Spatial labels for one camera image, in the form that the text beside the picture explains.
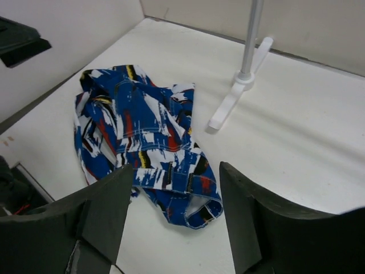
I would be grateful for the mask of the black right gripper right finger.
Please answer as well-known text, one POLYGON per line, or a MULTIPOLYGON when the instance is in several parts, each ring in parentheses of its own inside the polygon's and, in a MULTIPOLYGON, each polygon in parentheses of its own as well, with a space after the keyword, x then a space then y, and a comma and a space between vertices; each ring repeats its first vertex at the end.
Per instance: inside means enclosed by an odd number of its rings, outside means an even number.
POLYGON ((227 162, 220 185, 236 273, 363 273, 364 209, 341 214, 291 202, 227 162))

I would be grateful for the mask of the white clothes rack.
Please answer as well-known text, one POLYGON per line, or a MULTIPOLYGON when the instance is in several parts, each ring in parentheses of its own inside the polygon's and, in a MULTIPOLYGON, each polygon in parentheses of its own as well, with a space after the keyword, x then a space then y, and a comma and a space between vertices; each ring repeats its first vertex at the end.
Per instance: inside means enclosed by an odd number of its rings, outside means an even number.
POLYGON ((252 2, 241 69, 235 73, 231 90, 219 105, 218 109, 216 109, 208 123, 208 126, 215 130, 222 128, 242 94, 252 89, 256 79, 256 73, 274 42, 273 38, 265 37, 261 44, 256 47, 256 38, 263 6, 263 0, 254 0, 252 2))

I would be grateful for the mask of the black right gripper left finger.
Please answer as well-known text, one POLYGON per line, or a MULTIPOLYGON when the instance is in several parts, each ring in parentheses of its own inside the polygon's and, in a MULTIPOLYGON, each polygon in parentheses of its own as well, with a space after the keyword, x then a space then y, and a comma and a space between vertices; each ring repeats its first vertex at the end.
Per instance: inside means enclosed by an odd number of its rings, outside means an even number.
POLYGON ((133 168, 25 215, 1 218, 1 273, 109 273, 130 203, 133 168))

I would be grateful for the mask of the blue patterned trousers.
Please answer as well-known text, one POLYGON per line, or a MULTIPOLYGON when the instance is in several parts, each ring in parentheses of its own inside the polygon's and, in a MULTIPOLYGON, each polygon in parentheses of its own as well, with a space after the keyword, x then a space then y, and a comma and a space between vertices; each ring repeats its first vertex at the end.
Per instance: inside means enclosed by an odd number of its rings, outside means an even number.
POLYGON ((192 135, 195 85, 156 86, 137 65, 91 69, 80 77, 74 142, 86 182, 133 168, 140 191, 167 222, 200 229, 223 212, 213 170, 192 135))

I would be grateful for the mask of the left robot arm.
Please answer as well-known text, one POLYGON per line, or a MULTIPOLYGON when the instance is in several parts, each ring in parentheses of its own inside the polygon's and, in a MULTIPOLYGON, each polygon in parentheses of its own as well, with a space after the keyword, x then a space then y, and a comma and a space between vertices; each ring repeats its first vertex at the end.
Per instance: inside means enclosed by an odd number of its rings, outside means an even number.
POLYGON ((1 61, 13 68, 52 48, 37 29, 1 17, 1 61))

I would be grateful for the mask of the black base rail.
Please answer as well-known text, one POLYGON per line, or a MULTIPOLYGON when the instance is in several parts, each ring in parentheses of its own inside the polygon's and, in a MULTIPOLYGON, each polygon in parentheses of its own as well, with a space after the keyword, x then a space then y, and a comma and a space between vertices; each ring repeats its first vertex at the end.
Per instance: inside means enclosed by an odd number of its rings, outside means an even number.
POLYGON ((10 167, 1 156, 1 216, 43 212, 54 202, 49 193, 18 167, 10 167))

